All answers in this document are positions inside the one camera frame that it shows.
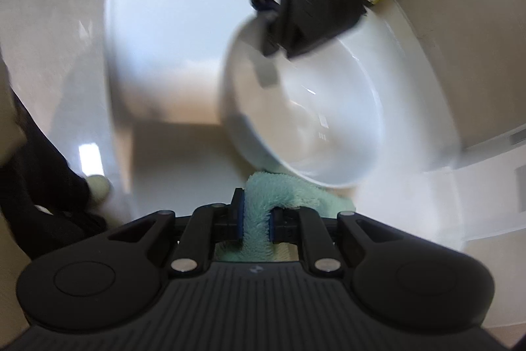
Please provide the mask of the white ceramic bowl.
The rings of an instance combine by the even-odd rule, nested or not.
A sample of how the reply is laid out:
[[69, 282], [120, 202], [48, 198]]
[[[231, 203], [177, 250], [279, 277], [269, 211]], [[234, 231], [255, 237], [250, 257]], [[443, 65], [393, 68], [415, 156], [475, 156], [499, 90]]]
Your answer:
[[293, 60], [262, 54], [264, 25], [251, 18], [237, 30], [219, 101], [222, 125], [255, 169], [346, 189], [382, 170], [432, 171], [459, 153], [445, 95], [395, 1]]

